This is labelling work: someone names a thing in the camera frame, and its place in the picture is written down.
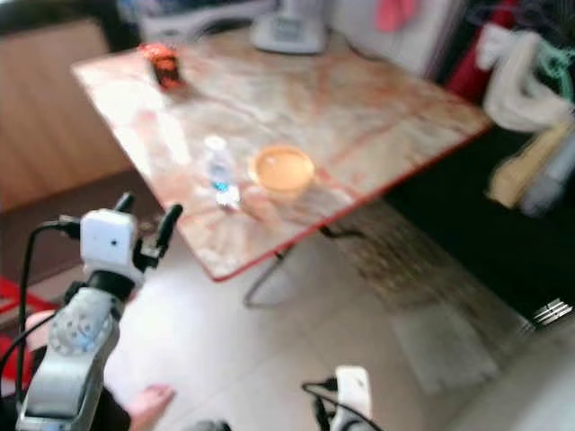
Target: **hanging clothes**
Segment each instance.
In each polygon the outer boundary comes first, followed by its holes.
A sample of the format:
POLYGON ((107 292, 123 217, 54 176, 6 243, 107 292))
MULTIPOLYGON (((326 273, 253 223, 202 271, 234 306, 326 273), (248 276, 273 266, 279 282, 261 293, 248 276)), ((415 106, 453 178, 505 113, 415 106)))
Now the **hanging clothes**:
POLYGON ((573 106, 535 78, 541 36, 533 31, 515 35, 495 66, 483 107, 503 128, 536 132, 569 118, 573 106))
POLYGON ((575 101, 575 93, 573 91, 575 49, 559 49, 549 43, 549 41, 542 40, 537 63, 540 69, 537 77, 565 99, 575 101))
POLYGON ((535 136, 519 154, 505 160, 491 175, 489 199, 504 207, 515 207, 528 185, 573 130, 571 121, 564 121, 535 136))
MULTIPOLYGON (((498 4, 498 7, 501 7, 501 9, 493 14, 490 22, 506 29, 513 27, 515 18, 509 8, 517 6, 518 3, 519 0, 501 0, 498 4)), ((477 31, 472 45, 465 52, 455 72, 446 84, 446 88, 450 92, 459 94, 468 101, 476 103, 481 101, 491 76, 491 72, 482 71, 476 64, 477 42, 481 36, 481 32, 482 29, 477 31)))
POLYGON ((575 134, 553 153, 545 167, 537 173, 519 202, 519 210, 529 217, 541 217, 560 202, 575 171, 575 134))

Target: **black cable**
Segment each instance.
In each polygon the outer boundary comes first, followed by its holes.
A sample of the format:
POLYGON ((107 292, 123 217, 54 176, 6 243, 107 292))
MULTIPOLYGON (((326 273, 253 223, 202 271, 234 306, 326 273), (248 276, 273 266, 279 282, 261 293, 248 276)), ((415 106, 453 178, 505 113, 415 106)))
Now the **black cable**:
MULTIPOLYGON (((42 321, 39 321, 38 323, 36 323, 34 326, 29 328, 28 330, 25 330, 24 332, 21 332, 20 334, 18 334, 18 337, 16 337, 16 339, 12 342, 10 347, 4 352, 4 355, 2 357, 0 357, 0 376, 4 373, 4 368, 6 367, 6 364, 8 363, 8 358, 10 357, 10 355, 12 354, 14 349, 19 347, 20 344, 24 340, 26 340, 26 338, 30 334, 32 334, 33 331, 35 331, 37 328, 42 326, 47 321, 53 319, 57 313, 58 312, 54 312, 54 314, 48 316, 47 318, 43 319, 42 321)), ((6 411, 4 409, 4 399, 2 396, 2 387, 0 387, 0 418, 6 418, 6 411)))
POLYGON ((320 426, 320 431, 330 431, 329 414, 319 398, 314 400, 315 420, 320 426))
MULTIPOLYGON (((26 330, 26 290, 28 288, 28 279, 30 277, 30 265, 32 253, 34 251, 34 243, 36 242, 36 237, 39 233, 59 229, 60 224, 58 222, 45 222, 38 225, 28 237, 28 243, 26 244, 26 253, 24 254, 24 262, 22 268, 22 277, 20 279, 20 304, 18 306, 18 331, 24 333, 26 330)), ((22 373, 24 369, 24 347, 25 337, 18 342, 18 369, 16 372, 16 406, 19 409, 24 400, 22 394, 22 373)))
POLYGON ((310 389, 311 386, 323 386, 323 385, 321 383, 303 383, 302 384, 302 390, 304 390, 305 392, 307 392, 311 395, 314 395, 316 398, 319 398, 320 400, 324 400, 324 401, 329 402, 330 404, 332 404, 335 407, 341 407, 342 409, 345 409, 348 412, 353 413, 358 418, 360 418, 364 422, 366 422, 370 427, 372 427, 374 429, 374 431, 384 431, 384 429, 381 428, 378 424, 376 424, 373 420, 367 418, 363 414, 359 413, 357 410, 353 409, 352 407, 350 407, 346 404, 342 404, 339 401, 334 400, 333 398, 330 398, 326 395, 323 395, 322 393, 320 393, 318 391, 314 391, 313 389, 310 389))

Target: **table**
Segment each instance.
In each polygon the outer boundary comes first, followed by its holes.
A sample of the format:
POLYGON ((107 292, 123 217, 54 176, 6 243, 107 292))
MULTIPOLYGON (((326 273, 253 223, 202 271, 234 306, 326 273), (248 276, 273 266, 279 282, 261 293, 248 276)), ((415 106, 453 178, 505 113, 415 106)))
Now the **table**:
POLYGON ((180 232, 216 281, 282 256, 491 124, 436 85, 359 57, 337 35, 325 54, 294 57, 229 31, 182 47, 180 61, 190 87, 171 94, 137 51, 74 73, 158 201, 183 204, 180 232), (239 211, 217 205, 203 173, 209 135, 226 139, 237 162, 239 211), (277 143, 301 147, 317 167, 314 185, 291 204, 266 199, 247 172, 259 149, 277 143))

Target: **bowl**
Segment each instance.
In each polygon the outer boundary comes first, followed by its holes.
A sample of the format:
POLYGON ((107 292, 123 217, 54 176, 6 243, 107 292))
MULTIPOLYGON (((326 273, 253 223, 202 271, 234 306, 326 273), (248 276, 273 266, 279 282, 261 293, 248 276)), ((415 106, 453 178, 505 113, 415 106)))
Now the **bowl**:
POLYGON ((314 180, 314 172, 312 159, 291 145, 263 148, 250 166, 252 179, 276 200, 299 198, 314 180))

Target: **robotic arm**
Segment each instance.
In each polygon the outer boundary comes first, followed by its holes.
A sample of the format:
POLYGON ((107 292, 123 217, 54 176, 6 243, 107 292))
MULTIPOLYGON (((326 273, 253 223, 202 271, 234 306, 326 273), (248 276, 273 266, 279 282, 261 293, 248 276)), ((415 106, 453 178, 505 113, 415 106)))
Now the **robotic arm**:
POLYGON ((382 431, 371 420, 371 390, 366 369, 338 366, 335 375, 325 382, 302 385, 304 391, 315 397, 315 418, 320 431, 382 431), (325 395, 326 391, 337 392, 337 400, 325 395), (328 411, 325 402, 336 407, 336 410, 328 411))
POLYGON ((113 210, 84 215, 77 231, 87 282, 51 322, 47 353, 34 375, 16 424, 18 431, 90 429, 103 386, 103 370, 119 339, 119 320, 134 289, 167 251, 181 215, 174 205, 145 248, 125 194, 113 210))

